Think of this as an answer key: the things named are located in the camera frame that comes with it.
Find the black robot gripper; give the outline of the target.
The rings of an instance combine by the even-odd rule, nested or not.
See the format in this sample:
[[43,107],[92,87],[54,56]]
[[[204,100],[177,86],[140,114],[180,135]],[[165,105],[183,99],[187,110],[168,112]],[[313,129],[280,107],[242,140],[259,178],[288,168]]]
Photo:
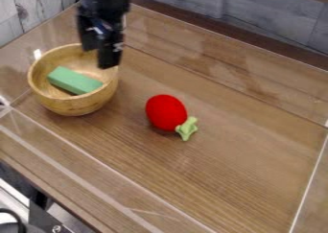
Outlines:
[[125,47],[124,17],[130,7],[132,0],[81,0],[77,9],[80,40],[85,51],[98,48],[102,69],[121,63]]

